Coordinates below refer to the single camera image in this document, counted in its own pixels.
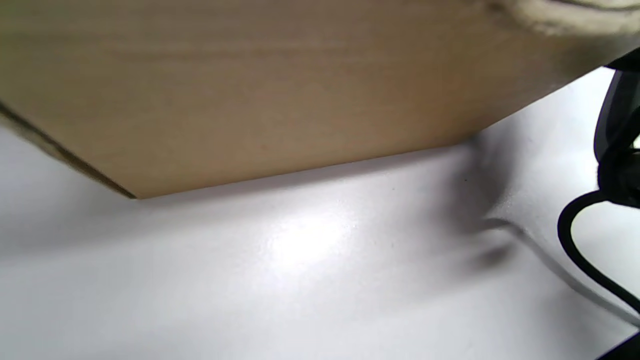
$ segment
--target white surface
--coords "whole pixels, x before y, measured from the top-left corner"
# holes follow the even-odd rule
[[[594,359],[633,329],[483,219],[560,254],[611,75],[457,147],[140,202],[2,131],[0,358]],[[636,293],[639,219],[574,227]]]

